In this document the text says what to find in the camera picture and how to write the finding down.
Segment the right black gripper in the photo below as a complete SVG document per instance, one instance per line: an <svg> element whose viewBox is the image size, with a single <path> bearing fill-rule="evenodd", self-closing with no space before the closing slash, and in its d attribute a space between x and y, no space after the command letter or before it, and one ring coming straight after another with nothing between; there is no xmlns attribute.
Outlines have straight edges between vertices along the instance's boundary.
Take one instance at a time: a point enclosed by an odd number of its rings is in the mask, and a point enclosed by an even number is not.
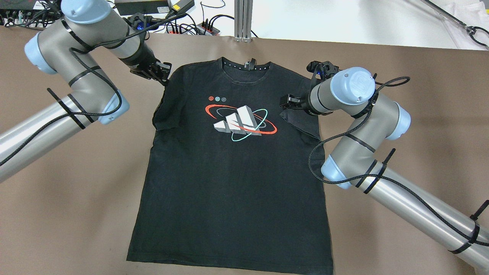
<svg viewBox="0 0 489 275"><path fill-rule="evenodd" d="M316 111L313 110L307 99L296 97L292 94L281 96L279 100L279 107L283 110L302 110L311 116L317 115Z"/></svg>

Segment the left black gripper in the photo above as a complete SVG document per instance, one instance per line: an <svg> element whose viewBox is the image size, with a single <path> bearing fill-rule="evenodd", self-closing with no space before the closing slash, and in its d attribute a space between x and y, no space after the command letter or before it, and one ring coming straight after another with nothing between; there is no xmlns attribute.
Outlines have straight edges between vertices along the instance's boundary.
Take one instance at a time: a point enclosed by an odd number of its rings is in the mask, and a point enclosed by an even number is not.
<svg viewBox="0 0 489 275"><path fill-rule="evenodd" d="M154 56L152 49L148 46L140 46L136 52L126 58L126 65L130 72L159 82L161 85L168 85L172 64L161 62Z"/></svg>

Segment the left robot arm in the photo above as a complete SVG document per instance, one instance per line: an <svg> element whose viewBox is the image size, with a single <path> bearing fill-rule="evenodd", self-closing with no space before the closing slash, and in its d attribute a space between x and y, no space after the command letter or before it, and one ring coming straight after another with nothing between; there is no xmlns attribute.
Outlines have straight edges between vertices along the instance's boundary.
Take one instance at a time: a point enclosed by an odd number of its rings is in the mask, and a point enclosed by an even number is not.
<svg viewBox="0 0 489 275"><path fill-rule="evenodd" d="M38 69L60 75L72 92L1 135L1 181L78 133L91 123L109 124L129 103L91 57L100 46L130 72L162 85L172 65L157 59L144 40L105 0L63 0L63 16L24 47Z"/></svg>

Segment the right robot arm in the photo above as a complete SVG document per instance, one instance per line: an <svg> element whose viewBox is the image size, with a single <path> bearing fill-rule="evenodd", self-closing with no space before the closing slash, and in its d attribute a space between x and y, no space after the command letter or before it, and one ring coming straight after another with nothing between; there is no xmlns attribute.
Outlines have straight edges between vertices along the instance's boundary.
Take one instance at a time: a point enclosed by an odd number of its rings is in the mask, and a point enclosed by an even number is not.
<svg viewBox="0 0 489 275"><path fill-rule="evenodd" d="M279 101L280 107L316 116L344 111L353 119L345 132L316 146L319 149L338 140L325 155L321 171L313 172L313 176L344 189L355 187L371 196L471 265L477 274L487 275L488 229L479 224L479 216L488 202L467 216L390 169L395 149L383 160L378 159L377 150L382 144L400 138L411 123L409 113L381 92L396 79L378 85L365 68L340 70L321 63L311 72L311 86L304 95L286 94Z"/></svg>

